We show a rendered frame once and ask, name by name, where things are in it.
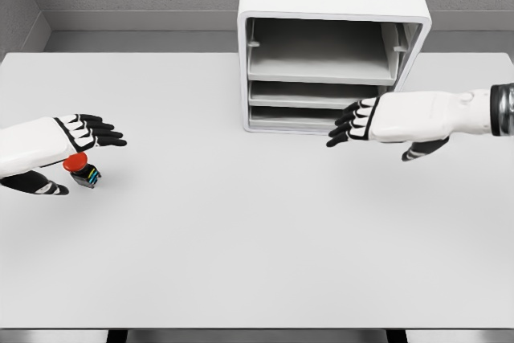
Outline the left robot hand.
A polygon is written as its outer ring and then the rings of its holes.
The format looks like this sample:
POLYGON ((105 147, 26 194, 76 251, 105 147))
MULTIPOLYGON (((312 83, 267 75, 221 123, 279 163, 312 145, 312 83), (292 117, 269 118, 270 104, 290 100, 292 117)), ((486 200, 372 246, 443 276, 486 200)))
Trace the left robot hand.
POLYGON ((36 195, 69 190, 36 171, 94 147, 125 146, 123 134, 99 116, 43 117, 0 129, 0 186, 36 195))

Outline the tall white cabinet drawer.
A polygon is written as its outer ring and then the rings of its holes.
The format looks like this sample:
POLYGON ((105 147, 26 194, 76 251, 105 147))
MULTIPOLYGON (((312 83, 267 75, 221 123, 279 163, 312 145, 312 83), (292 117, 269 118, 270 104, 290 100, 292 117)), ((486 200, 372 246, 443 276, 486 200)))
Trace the tall white cabinet drawer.
POLYGON ((393 22, 256 18, 250 80, 392 86, 402 29, 393 22))

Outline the shallow white cabinet drawer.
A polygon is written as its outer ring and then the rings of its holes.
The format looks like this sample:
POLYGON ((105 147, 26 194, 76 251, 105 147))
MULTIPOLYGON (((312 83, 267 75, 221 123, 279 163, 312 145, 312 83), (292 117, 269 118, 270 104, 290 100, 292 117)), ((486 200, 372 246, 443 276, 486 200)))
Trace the shallow white cabinet drawer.
POLYGON ((342 115, 341 109, 251 107, 251 129, 327 132, 342 115))
POLYGON ((248 102, 254 107, 343 109, 355 101, 393 90, 364 84, 251 81, 248 102))

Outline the red button load switch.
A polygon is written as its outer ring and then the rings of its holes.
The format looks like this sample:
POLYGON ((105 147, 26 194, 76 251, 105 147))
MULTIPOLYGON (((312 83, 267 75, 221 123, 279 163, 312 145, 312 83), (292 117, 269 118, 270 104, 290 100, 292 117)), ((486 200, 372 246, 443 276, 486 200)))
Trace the red button load switch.
POLYGON ((101 178, 100 171, 88 162, 88 156, 84 152, 69 156, 63 161, 63 167, 75 182, 87 188, 93 189, 101 178))

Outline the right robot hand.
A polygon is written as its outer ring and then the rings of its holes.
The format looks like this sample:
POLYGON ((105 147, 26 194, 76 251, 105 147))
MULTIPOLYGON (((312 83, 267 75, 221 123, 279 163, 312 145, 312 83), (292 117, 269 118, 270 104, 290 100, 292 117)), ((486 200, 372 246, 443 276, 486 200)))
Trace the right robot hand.
POLYGON ((348 141, 409 142, 402 161, 425 157, 450 139, 452 129, 445 117, 448 102, 444 92, 389 92, 358 100, 342 110, 326 146, 348 141))

